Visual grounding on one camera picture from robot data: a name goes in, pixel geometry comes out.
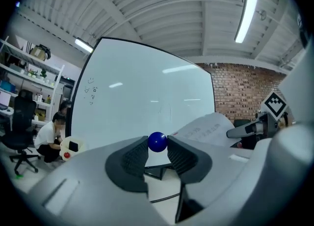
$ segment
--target computer monitor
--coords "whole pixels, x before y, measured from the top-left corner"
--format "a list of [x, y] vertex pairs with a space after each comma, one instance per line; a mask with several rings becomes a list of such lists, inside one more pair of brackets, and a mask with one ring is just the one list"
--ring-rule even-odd
[[0, 104], [8, 107], [10, 102], [11, 94], [0, 90]]

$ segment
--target green object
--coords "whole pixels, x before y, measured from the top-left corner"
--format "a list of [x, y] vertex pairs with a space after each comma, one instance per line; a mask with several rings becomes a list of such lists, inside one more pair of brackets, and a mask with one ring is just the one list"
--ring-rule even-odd
[[47, 71], [46, 71], [45, 69], [42, 69], [40, 76], [42, 76], [43, 78], [46, 78], [46, 76], [47, 76]]

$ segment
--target white paper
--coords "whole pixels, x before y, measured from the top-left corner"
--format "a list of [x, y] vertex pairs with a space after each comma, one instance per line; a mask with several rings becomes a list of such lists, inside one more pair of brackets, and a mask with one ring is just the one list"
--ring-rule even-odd
[[213, 145], [230, 147], [241, 138], [230, 139], [226, 133], [234, 125], [221, 113], [212, 113], [197, 118], [172, 135], [193, 141], [206, 142]]

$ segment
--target storage box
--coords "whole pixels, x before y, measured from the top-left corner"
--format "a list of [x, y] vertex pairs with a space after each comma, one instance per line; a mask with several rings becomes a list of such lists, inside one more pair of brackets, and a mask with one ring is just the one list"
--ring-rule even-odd
[[46, 59], [45, 52], [42, 49], [40, 49], [37, 45], [34, 47], [30, 54], [42, 61], [45, 61]]
[[38, 116], [39, 121], [45, 121], [45, 118], [46, 118], [46, 110], [45, 109], [37, 108], [35, 110], [35, 114]]

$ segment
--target red brick wall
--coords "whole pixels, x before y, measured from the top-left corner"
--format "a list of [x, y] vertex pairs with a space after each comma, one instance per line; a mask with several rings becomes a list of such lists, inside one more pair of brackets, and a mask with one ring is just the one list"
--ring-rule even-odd
[[216, 112], [234, 119], [255, 119], [261, 102], [271, 92], [278, 93], [279, 83], [285, 74], [247, 65], [198, 64], [211, 73]]

